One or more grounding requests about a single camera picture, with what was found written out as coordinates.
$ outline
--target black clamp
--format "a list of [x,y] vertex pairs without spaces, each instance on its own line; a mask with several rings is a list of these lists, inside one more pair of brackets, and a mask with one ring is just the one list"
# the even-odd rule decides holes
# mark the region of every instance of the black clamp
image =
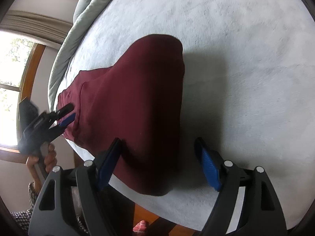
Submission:
[[264,168],[237,167],[210,150],[202,138],[195,141],[195,153],[210,186],[219,191],[202,236],[223,236],[228,230],[239,187],[245,186],[243,208],[237,229],[230,236],[288,235],[277,194]]
[[37,107],[28,99],[20,104],[21,125],[26,127],[23,130],[21,140],[18,142],[18,150],[21,154],[34,155],[39,157],[35,169],[43,184],[48,173],[45,170],[44,158],[48,153],[48,145],[54,139],[64,133],[67,126],[75,119],[75,113],[68,116],[60,124],[52,127],[56,120],[60,120],[73,111],[73,104],[67,104],[57,112],[43,112],[38,115]]
[[55,166],[48,175],[34,206],[29,236],[80,236],[71,187],[78,187],[82,213],[91,236],[115,236],[106,210],[101,208],[97,193],[109,182],[125,144],[116,138],[107,151],[93,161],[75,169]]

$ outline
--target wooden floor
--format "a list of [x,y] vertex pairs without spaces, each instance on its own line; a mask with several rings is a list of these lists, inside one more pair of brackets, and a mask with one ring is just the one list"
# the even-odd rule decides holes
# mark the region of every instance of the wooden floor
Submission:
[[[139,223],[141,220],[146,220],[150,224],[153,223],[156,219],[159,217],[148,210],[140,207],[139,205],[135,205],[134,208],[134,217],[133,217],[133,226],[135,226],[137,223]],[[192,236],[194,234],[195,230],[181,226],[176,225],[174,229],[170,232],[170,236]]]

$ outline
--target red object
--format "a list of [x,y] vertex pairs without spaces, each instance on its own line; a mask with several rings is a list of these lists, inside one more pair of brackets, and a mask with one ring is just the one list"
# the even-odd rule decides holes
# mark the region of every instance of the red object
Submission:
[[132,229],[134,236],[144,236],[146,230],[149,226],[149,223],[145,220],[140,221],[137,225]]
[[125,140],[114,174],[139,193],[165,194],[177,169],[184,70],[181,42],[153,34],[112,67],[80,71],[58,96],[59,108],[71,102],[77,113],[64,137],[94,156]]

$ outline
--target sleeve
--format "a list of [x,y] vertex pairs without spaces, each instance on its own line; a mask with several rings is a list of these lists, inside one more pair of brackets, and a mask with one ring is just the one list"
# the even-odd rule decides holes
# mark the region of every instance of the sleeve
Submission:
[[33,182],[30,182],[28,185],[28,194],[29,194],[30,203],[31,203],[30,209],[28,209],[26,211],[11,213],[11,215],[13,216],[15,221],[22,228],[22,230],[26,233],[28,232],[28,227],[29,227],[30,220],[32,217],[34,205],[35,205],[35,202],[36,202],[37,197],[38,197],[38,194],[34,189]]

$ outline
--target human hand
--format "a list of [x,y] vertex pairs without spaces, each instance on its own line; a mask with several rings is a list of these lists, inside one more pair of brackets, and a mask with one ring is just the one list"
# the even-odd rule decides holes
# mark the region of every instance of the human hand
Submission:
[[[42,189],[42,183],[40,182],[39,176],[36,172],[34,165],[38,162],[38,157],[29,156],[26,161],[26,167],[30,171],[32,178],[34,179],[34,189],[37,193]],[[46,165],[46,172],[50,173],[50,171],[57,165],[56,159],[56,151],[55,146],[53,144],[49,144],[48,146],[48,154],[45,157],[44,163]]]

